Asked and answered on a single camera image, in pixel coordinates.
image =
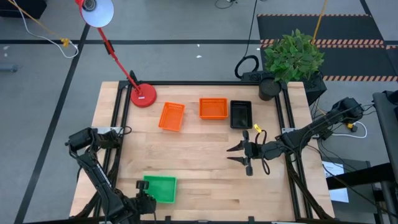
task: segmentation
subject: white cable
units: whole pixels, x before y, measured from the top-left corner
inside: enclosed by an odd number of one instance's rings
[[[363,123],[361,123],[359,121],[355,122],[354,124],[356,124],[356,123],[362,125],[363,129],[365,129],[365,135],[364,136],[353,136],[353,135],[350,135],[350,134],[332,134],[332,135],[333,136],[346,136],[346,137],[360,138],[360,139],[366,138],[366,136],[368,135],[368,130],[366,129],[365,124],[363,124]]]
[[[61,48],[57,43],[55,43],[54,41],[52,41],[52,40],[50,40],[50,39],[48,39],[48,38],[46,38],[46,37],[42,37],[42,36],[39,36],[39,35],[36,35],[36,34],[31,33],[31,32],[29,31],[29,29],[27,28],[24,14],[22,13],[22,11],[21,11],[19,8],[17,8],[17,9],[18,9],[19,13],[20,13],[21,16],[22,16],[22,20],[24,21],[26,31],[27,31],[30,35],[33,35],[33,36],[35,36],[35,37],[38,37],[38,38],[41,38],[41,39],[45,39],[45,40],[51,42],[52,44],[54,44],[55,46],[57,46],[57,47],[60,49],[60,51],[61,51],[61,53],[63,54],[63,56],[66,57],[66,58],[74,58],[74,57],[76,57],[76,55],[78,55],[79,49],[77,49],[76,45],[73,44],[72,41],[70,41],[70,40],[69,40],[69,44],[71,44],[71,45],[76,49],[76,53],[74,54],[74,56],[66,56],[65,53],[63,52],[62,48]]]

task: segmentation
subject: white paper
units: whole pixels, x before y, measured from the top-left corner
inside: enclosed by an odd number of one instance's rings
[[[325,168],[331,172],[333,175],[344,174],[344,169],[342,164],[333,164],[332,162],[324,162],[322,161]],[[325,172],[325,177],[331,177],[331,175]],[[329,190],[330,199],[337,201],[337,202],[346,202],[348,203],[348,193],[347,189],[336,189],[336,190]]]

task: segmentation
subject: lamp base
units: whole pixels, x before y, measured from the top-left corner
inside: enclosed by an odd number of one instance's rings
[[[150,84],[138,85],[142,94],[138,94],[138,91],[133,90],[130,95],[130,99],[134,105],[144,108],[152,105],[156,100],[156,90]]]

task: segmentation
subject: gray floor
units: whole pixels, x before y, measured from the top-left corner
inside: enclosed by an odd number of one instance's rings
[[[104,28],[110,39],[246,39],[254,1],[238,1],[219,10],[213,0],[115,0],[115,17]],[[394,0],[367,0],[385,40],[398,40],[397,6]],[[319,13],[323,1],[268,0],[258,3],[258,13]],[[331,0],[326,13],[362,14],[359,0]],[[79,39],[84,22],[74,1],[48,0],[41,20],[60,35]],[[33,33],[45,35],[32,22]],[[258,39],[254,24],[253,39]],[[88,39],[99,39],[91,29]],[[0,18],[0,39],[33,39],[20,19]],[[0,63],[17,63],[17,73],[0,74],[0,217],[12,223],[27,187],[45,133],[49,126],[70,59],[52,45],[0,45]],[[142,80],[234,80],[233,70],[245,45],[115,45],[120,61]],[[251,45],[250,54],[259,55]],[[252,65],[245,64],[242,71]],[[72,202],[77,166],[63,143],[67,136],[91,124],[100,83],[120,80],[123,74],[106,54],[102,45],[85,45],[55,131],[43,172],[28,209],[25,222],[67,218]],[[371,101],[371,93],[398,89],[397,83],[327,82],[328,91],[319,107],[328,110],[345,96],[362,104]],[[332,137],[325,146],[341,157],[369,160],[372,165],[387,161],[375,114],[363,118],[368,138]],[[348,148],[348,144],[357,147]],[[372,222],[369,214],[339,211],[344,219],[361,218]]]

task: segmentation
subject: lamp shade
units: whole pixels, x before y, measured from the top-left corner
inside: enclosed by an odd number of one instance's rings
[[[75,0],[86,23],[92,27],[104,27],[111,22],[114,8],[112,0]]]

